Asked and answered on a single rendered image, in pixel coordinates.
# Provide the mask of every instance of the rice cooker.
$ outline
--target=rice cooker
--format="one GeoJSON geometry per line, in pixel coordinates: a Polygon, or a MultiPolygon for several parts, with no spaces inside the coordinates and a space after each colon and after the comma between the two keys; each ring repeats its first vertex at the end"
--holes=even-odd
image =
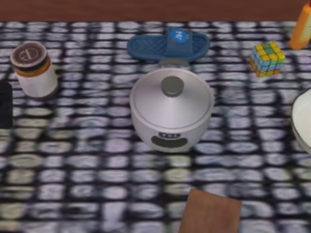
{"type": "Polygon", "coordinates": [[[214,106],[209,85],[177,59],[141,77],[130,93],[131,117],[141,140],[154,150],[187,152],[207,130],[214,106]]]}

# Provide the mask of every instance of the slipper logo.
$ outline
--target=slipper logo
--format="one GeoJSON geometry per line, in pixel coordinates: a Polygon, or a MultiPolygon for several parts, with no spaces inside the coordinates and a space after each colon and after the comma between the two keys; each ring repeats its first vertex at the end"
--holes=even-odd
{"type": "Polygon", "coordinates": [[[171,38],[174,42],[177,43],[185,43],[187,40],[187,33],[181,29],[173,29],[171,30],[171,38]]]}

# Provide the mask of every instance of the white bowl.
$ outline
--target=white bowl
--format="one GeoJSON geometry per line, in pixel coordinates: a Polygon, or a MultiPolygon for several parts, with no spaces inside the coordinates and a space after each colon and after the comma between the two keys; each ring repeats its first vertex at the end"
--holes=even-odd
{"type": "Polygon", "coordinates": [[[305,90],[295,98],[291,122],[298,143],[311,154],[311,89],[305,90]]]}

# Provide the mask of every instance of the orange bottle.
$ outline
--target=orange bottle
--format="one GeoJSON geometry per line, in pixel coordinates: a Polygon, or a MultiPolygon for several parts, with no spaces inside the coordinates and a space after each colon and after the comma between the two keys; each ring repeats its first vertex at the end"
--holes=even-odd
{"type": "Polygon", "coordinates": [[[305,48],[311,39],[311,1],[307,3],[300,13],[289,46],[293,50],[305,48]]]}

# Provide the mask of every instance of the pot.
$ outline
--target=pot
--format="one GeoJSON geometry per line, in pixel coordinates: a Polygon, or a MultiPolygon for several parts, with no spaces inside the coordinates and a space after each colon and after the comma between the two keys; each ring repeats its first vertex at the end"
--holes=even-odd
{"type": "Polygon", "coordinates": [[[299,94],[293,103],[291,123],[297,142],[311,154],[311,89],[299,94]]]}
{"type": "Polygon", "coordinates": [[[214,106],[208,84],[176,59],[140,78],[130,93],[134,128],[149,147],[168,153],[187,152],[207,130],[214,106]]]}

